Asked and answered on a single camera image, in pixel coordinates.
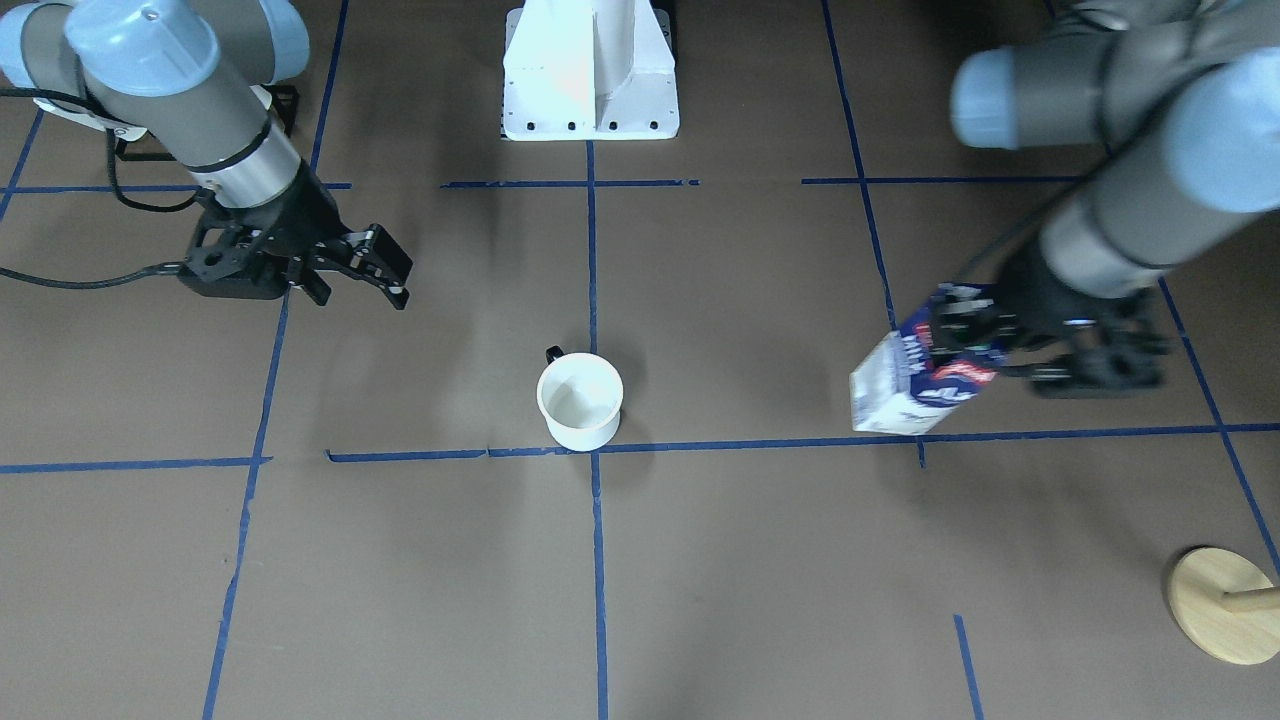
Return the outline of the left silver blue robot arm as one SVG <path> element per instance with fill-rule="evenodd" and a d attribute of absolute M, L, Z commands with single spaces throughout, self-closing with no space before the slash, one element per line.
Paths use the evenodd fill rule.
<path fill-rule="evenodd" d="M 1277 4 L 1078 1 L 1042 36 L 969 56 L 950 96 L 975 149 L 1100 143 L 995 282 L 931 302 L 931 356 L 993 354 L 1043 393 L 1162 379 L 1153 287 L 1277 210 Z"/>

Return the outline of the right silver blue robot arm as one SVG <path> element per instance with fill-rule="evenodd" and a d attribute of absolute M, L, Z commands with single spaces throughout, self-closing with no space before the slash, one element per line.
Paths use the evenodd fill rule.
<path fill-rule="evenodd" d="M 6 94 L 113 140 L 142 129 L 183 165 L 202 210 L 186 258 L 100 281 L 173 275 L 212 299 L 330 297 L 326 273 L 396 309 L 410 255 L 381 225 L 351 229 L 259 88 L 298 76 L 310 38 L 288 1 L 32 1 L 3 14 Z"/>

